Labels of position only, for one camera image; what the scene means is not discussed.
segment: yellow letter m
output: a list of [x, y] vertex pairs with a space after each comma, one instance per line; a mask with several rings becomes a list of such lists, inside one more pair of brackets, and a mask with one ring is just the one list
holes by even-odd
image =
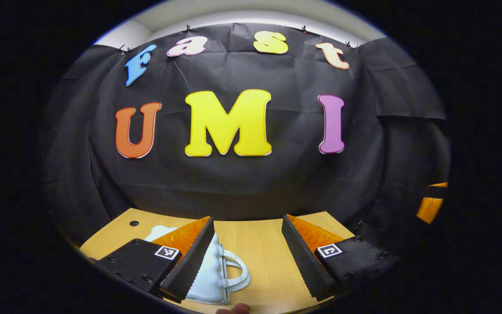
[[185, 153], [191, 157], [209, 156], [213, 149], [207, 144], [207, 130], [218, 151], [225, 155], [235, 133], [239, 142], [234, 151], [240, 156], [266, 156], [272, 151], [267, 142], [265, 115], [271, 94], [261, 89], [241, 92], [229, 114], [213, 92], [191, 93], [185, 102], [191, 106], [191, 142]]

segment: orange letter u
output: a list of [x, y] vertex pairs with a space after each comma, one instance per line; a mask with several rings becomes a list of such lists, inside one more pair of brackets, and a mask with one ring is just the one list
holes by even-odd
[[137, 144], [129, 141], [129, 127], [131, 117], [137, 111], [135, 108], [121, 109], [115, 114], [117, 127], [115, 128], [115, 146], [125, 158], [142, 158], [150, 152], [154, 143], [154, 126], [156, 113], [162, 108], [159, 102], [151, 102], [141, 107], [143, 114], [143, 135]]

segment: black cloth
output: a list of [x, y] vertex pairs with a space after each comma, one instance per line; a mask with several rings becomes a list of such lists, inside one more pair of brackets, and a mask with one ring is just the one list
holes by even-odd
[[[289, 51], [253, 47], [258, 31], [280, 32]], [[206, 36], [206, 50], [168, 57], [182, 38]], [[319, 42], [343, 50], [349, 70], [330, 65]], [[146, 72], [126, 87], [125, 64], [150, 44]], [[228, 113], [246, 89], [271, 93], [266, 157], [188, 157], [191, 107], [212, 91]], [[318, 95], [342, 98], [339, 154], [322, 154]], [[374, 244], [396, 242], [392, 226], [416, 214], [427, 185], [447, 181], [450, 146], [444, 106], [420, 67], [388, 38], [356, 50], [325, 36], [270, 24], [218, 24], [170, 34], [129, 54], [93, 45], [64, 74], [42, 122], [38, 158], [56, 222], [81, 245], [129, 207], [186, 218], [281, 218], [327, 211]], [[141, 139], [140, 107], [161, 102], [155, 142], [141, 159], [115, 147], [115, 113], [126, 107], [130, 140]]]

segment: table surface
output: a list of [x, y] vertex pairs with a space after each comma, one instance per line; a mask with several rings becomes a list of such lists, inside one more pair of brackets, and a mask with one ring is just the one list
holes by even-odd
[[[336, 235], [348, 239], [354, 235], [327, 212], [298, 216]], [[137, 226], [129, 223], [139, 222]], [[152, 227], [181, 227], [195, 219], [164, 216], [130, 208], [92, 235], [80, 251], [87, 257], [101, 259], [134, 238], [144, 239]], [[215, 314], [218, 308], [231, 308], [234, 304], [251, 306], [253, 314], [289, 313], [315, 306], [292, 254], [282, 235], [282, 219], [257, 221], [214, 221], [214, 229], [225, 249], [235, 253], [247, 266], [251, 281], [247, 287], [230, 294], [225, 305], [200, 304], [183, 300], [182, 306], [204, 314]], [[227, 268], [228, 278], [235, 278], [241, 270]]]

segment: white handbag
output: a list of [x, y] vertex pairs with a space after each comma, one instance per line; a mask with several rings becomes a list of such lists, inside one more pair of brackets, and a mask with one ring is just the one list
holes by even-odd
[[[150, 235], [145, 238], [145, 241], [151, 242], [176, 229], [155, 226], [152, 228]], [[227, 266], [241, 269], [241, 275], [237, 278], [228, 279]], [[234, 253], [225, 250], [218, 239], [218, 235], [214, 234], [197, 277], [185, 299], [204, 304], [227, 304], [230, 302], [230, 293], [245, 288], [250, 280], [251, 277], [245, 263]]]

